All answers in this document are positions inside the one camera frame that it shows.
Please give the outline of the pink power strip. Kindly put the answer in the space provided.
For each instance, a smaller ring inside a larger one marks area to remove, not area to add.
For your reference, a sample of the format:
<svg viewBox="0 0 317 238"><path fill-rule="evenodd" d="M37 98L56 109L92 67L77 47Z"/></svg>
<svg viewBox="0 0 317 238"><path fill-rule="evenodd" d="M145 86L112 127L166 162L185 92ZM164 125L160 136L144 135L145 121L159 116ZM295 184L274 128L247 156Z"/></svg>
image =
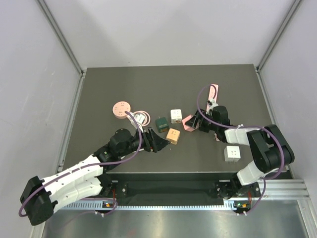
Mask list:
<svg viewBox="0 0 317 238"><path fill-rule="evenodd" d="M210 100L211 98L214 98L217 101L217 95L218 95L218 85L211 84L209 89L208 100Z"/></svg>

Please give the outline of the pink round socket base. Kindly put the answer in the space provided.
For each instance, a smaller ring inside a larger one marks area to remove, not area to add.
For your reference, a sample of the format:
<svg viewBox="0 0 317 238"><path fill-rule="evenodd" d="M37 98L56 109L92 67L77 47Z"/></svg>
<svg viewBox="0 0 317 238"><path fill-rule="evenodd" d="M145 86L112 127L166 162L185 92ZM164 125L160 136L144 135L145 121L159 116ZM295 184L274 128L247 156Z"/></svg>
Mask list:
<svg viewBox="0 0 317 238"><path fill-rule="evenodd" d="M125 119L127 117L126 112L131 112L131 106L126 101L120 101L114 104L112 112L116 118Z"/></svg>

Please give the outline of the white tiger cube plug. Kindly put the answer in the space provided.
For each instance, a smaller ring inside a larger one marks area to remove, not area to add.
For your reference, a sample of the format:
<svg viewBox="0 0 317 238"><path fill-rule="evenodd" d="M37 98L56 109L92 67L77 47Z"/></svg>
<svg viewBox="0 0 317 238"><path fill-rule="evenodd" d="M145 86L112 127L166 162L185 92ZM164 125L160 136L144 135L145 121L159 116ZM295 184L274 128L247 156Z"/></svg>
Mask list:
<svg viewBox="0 0 317 238"><path fill-rule="evenodd" d="M170 119L172 124L181 123L183 120L181 109L170 110Z"/></svg>

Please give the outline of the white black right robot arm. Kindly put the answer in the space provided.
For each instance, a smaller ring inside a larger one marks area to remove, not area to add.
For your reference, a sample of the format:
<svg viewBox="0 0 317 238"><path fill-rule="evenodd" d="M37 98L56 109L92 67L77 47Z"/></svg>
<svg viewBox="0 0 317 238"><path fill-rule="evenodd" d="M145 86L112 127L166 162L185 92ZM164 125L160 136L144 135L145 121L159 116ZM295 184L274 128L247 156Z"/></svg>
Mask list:
<svg viewBox="0 0 317 238"><path fill-rule="evenodd" d="M250 147L253 160L230 179L229 196L243 196L250 185L274 170L281 172L284 166L295 161L295 154L277 125L234 126L225 106L208 111L198 109L185 125L206 133L213 131L223 143Z"/></svg>

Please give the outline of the pink cube adapter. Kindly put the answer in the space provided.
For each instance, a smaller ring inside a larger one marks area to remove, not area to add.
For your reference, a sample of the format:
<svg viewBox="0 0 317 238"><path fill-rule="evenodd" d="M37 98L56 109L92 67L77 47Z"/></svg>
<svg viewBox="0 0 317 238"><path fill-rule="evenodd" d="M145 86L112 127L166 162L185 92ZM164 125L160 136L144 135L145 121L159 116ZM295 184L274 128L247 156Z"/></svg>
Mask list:
<svg viewBox="0 0 317 238"><path fill-rule="evenodd" d="M184 127L185 131L193 132L194 130L196 130L198 128L198 125L196 125L196 127L193 127L193 123L190 122L190 120L193 117L194 117L193 115L188 115L187 117L185 117L182 120L182 124L183 124L183 127Z"/></svg>

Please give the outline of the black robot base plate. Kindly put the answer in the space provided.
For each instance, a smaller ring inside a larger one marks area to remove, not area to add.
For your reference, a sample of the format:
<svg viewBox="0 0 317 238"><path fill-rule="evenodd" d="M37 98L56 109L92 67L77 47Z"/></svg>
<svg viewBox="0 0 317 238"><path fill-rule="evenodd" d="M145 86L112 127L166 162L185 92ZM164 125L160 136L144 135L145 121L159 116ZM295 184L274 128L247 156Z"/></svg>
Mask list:
<svg viewBox="0 0 317 238"><path fill-rule="evenodd" d="M260 196L257 182L239 185L234 173L107 173L100 197L121 206L221 205L223 200Z"/></svg>

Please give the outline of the green wooden hexagon socket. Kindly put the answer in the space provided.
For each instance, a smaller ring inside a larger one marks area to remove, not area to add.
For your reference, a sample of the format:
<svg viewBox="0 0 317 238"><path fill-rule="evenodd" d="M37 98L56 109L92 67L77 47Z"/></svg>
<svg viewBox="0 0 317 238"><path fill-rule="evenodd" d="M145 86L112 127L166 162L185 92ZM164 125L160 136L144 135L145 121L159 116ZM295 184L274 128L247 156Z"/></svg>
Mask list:
<svg viewBox="0 0 317 238"><path fill-rule="evenodd" d="M166 117L156 119L155 123L159 133L163 133L169 130L169 124Z"/></svg>

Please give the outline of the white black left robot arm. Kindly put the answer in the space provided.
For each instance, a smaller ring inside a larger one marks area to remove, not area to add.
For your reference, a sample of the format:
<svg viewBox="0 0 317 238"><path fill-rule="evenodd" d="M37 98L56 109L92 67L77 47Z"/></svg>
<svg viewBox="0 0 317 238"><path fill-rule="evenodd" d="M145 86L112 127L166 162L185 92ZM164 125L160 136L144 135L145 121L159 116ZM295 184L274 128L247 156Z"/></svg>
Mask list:
<svg viewBox="0 0 317 238"><path fill-rule="evenodd" d="M30 178L20 197L19 216L37 226L68 204L92 196L108 196L112 192L108 171L138 152L156 153L168 144L150 127L147 131L136 130L135 135L119 129L106 145L69 169L46 178Z"/></svg>

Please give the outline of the orange cube adapter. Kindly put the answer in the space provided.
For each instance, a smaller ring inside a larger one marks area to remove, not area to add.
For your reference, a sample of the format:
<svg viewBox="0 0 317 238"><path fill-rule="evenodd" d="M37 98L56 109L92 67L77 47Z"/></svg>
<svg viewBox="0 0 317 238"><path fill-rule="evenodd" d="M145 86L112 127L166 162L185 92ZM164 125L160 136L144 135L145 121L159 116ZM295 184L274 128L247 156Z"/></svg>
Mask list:
<svg viewBox="0 0 317 238"><path fill-rule="evenodd" d="M170 128L168 133L167 133L166 139L171 144L176 145L178 143L179 137L180 137L180 131L176 130L176 129L173 129L173 128Z"/></svg>

